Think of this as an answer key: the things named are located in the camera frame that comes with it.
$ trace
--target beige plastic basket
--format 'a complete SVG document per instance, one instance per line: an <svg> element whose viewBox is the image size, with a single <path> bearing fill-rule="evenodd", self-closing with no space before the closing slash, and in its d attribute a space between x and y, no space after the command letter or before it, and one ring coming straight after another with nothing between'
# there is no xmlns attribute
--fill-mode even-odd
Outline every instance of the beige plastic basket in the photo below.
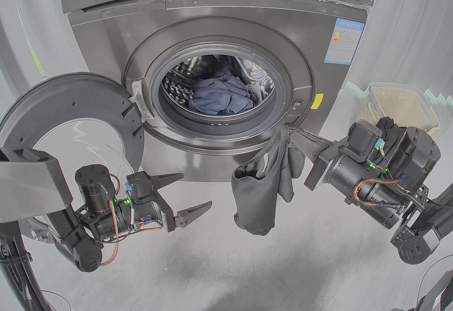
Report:
<svg viewBox="0 0 453 311"><path fill-rule="evenodd" d="M361 106L359 118L376 125L389 116L399 126L415 126L429 135L439 128L439 120L424 94L416 87L391 82L373 82Z"/></svg>

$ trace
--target black cloth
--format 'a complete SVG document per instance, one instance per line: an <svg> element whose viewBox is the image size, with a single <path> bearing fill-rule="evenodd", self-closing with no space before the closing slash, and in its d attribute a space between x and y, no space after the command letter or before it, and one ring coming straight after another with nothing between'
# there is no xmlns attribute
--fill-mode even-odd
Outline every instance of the black cloth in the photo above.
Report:
<svg viewBox="0 0 453 311"><path fill-rule="evenodd" d="M376 127L382 130L381 138L386 142L384 144L384 154L387 159L390 159L395 150L398 147L399 141L406 132L406 127L399 127L394 123L390 117L383 117L378 121ZM386 167L386 161L379 150L376 150L371 155L370 160L379 165L380 167Z"/></svg>
<svg viewBox="0 0 453 311"><path fill-rule="evenodd" d="M236 201L236 225L253 235L267 235L275 227L277 194L289 203L293 196L293 178L299 178L305 156L290 140L300 128L285 124L272 135L252 160L238 167L231 176Z"/></svg>

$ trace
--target washing machine door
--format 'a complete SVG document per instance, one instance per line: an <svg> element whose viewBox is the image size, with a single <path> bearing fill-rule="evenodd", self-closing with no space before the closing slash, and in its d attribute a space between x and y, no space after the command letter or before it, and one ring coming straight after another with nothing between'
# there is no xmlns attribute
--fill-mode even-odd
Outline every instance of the washing machine door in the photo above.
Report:
<svg viewBox="0 0 453 311"><path fill-rule="evenodd" d="M144 133L131 95L115 81L72 73L41 82L20 97L0 123L0 147L32 148L56 157L74 197L81 166L100 163L126 178L138 171Z"/></svg>

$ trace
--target washing machine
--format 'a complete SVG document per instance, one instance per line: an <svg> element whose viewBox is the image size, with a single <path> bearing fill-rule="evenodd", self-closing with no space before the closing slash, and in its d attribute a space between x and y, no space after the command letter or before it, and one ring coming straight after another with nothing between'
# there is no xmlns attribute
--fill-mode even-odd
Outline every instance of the washing machine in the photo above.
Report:
<svg viewBox="0 0 453 311"><path fill-rule="evenodd" d="M58 123L94 119L118 134L111 141L121 143L131 169L141 164L150 174L228 182L279 125L319 133L373 0L61 3L91 74L60 76L32 89L25 98L34 98L35 113L54 116L36 115L45 129L29 140L21 134L30 119L4 129L14 117L10 111L0 132L3 146L32 144ZM240 81L247 107L216 112L194 105L197 84L225 76ZM30 101L16 107L29 111ZM98 141L108 142L102 135Z"/></svg>

